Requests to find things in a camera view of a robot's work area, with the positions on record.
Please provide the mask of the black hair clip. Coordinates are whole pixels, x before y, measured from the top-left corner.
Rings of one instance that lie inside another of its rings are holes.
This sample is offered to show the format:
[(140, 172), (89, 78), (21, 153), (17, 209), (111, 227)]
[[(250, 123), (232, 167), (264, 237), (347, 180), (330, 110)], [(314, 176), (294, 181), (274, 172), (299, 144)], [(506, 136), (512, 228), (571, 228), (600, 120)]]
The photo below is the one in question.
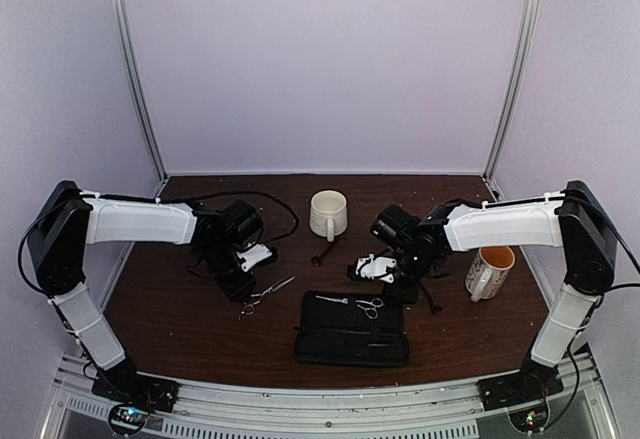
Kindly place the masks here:
[(325, 258), (328, 256), (328, 254), (334, 249), (334, 247), (338, 244), (339, 240), (335, 239), (333, 242), (331, 242), (323, 251), (321, 251), (320, 253), (314, 255), (310, 261), (313, 265), (315, 266), (320, 266), (323, 261), (325, 260)]
[(440, 313), (443, 310), (443, 307), (433, 298), (424, 284), (421, 284), (421, 289), (427, 298), (431, 314), (436, 315)]

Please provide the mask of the black zippered tool case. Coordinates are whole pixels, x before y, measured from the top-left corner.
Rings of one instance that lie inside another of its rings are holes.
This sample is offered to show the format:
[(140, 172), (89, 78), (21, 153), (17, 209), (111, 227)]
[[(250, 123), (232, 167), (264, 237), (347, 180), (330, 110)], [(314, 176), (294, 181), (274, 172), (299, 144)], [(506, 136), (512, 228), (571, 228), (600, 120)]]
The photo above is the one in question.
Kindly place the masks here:
[[(376, 320), (368, 319), (353, 303), (343, 305), (316, 295), (384, 301)], [(358, 366), (402, 367), (409, 363), (409, 343), (401, 305), (381, 294), (307, 291), (301, 300), (294, 358), (300, 362)]]

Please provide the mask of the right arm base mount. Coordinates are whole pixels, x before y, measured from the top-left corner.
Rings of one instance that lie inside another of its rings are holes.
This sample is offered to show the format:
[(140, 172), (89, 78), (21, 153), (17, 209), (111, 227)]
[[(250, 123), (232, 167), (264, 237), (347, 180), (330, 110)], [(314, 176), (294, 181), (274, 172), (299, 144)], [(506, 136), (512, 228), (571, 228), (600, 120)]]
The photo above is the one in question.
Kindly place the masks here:
[(519, 370), (477, 383), (485, 411), (541, 402), (548, 395), (564, 391), (558, 367), (548, 367), (525, 359)]

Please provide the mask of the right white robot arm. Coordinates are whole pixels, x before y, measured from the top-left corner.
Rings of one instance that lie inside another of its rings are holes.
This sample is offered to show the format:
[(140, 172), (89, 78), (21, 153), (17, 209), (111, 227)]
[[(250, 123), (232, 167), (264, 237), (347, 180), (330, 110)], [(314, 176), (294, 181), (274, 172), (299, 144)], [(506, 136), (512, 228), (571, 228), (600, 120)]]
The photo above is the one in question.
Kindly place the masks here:
[(355, 280), (381, 281), (385, 292), (408, 302), (418, 282), (449, 255), (496, 246), (519, 247), (539, 284), (551, 274), (533, 251), (556, 248), (564, 261), (556, 267), (558, 290), (531, 343), (512, 389), (519, 399), (535, 399), (572, 340), (588, 325), (596, 305), (615, 279), (616, 230), (591, 188), (573, 180), (541, 196), (474, 203), (453, 199), (420, 218), (392, 204), (374, 220), (370, 232), (392, 252), (370, 254), (349, 266)]

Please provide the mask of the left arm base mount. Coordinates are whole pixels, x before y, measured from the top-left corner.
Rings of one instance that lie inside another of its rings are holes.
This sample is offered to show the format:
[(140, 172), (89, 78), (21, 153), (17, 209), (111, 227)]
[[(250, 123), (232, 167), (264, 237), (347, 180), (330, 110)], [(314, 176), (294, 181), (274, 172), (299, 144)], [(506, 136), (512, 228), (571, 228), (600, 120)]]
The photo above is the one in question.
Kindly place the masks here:
[(91, 388), (94, 395), (111, 401), (167, 413), (173, 411), (178, 391), (176, 381), (140, 374), (129, 357), (110, 369), (98, 369)]

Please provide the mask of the silver straight hair scissors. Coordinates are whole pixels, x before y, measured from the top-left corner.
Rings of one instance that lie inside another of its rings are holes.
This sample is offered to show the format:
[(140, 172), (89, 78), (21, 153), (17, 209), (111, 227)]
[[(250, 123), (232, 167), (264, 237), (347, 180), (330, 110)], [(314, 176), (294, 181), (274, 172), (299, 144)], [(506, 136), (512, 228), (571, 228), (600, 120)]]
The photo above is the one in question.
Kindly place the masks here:
[(268, 288), (264, 289), (259, 293), (253, 293), (250, 295), (247, 302), (244, 303), (243, 308), (241, 309), (238, 319), (241, 320), (244, 317), (251, 316), (255, 313), (257, 306), (269, 295), (274, 294), (280, 289), (286, 287), (288, 284), (295, 280), (295, 276), (290, 276), (283, 278), (276, 283), (272, 284)]

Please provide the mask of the silver thinning scissors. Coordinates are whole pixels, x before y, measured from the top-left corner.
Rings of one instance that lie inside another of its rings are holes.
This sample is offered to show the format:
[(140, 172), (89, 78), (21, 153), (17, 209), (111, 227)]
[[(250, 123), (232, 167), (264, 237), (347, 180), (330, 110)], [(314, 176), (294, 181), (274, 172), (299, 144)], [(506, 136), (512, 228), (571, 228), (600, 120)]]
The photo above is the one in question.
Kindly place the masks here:
[(338, 303), (343, 305), (349, 305), (350, 303), (353, 303), (358, 309), (362, 310), (365, 316), (370, 320), (376, 320), (379, 317), (379, 310), (384, 306), (384, 301), (378, 297), (375, 297), (370, 300), (366, 300), (366, 299), (351, 300), (347, 297), (338, 298), (338, 297), (316, 295), (315, 298), (322, 301)]

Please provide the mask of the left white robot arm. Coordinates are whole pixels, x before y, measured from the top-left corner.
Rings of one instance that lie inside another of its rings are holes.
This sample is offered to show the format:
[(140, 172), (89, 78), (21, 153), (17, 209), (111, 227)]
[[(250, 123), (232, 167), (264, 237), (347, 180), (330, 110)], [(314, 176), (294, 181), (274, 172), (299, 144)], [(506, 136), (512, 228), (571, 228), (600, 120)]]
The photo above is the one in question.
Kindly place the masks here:
[(96, 302), (88, 278), (91, 249), (116, 243), (184, 247), (228, 300), (243, 303), (255, 290), (254, 269), (278, 257), (275, 247), (260, 240), (263, 227), (257, 209), (241, 199), (214, 209), (199, 197), (118, 196), (63, 180), (25, 243), (39, 289), (88, 353), (99, 378), (121, 402), (133, 403), (143, 395), (144, 383)]

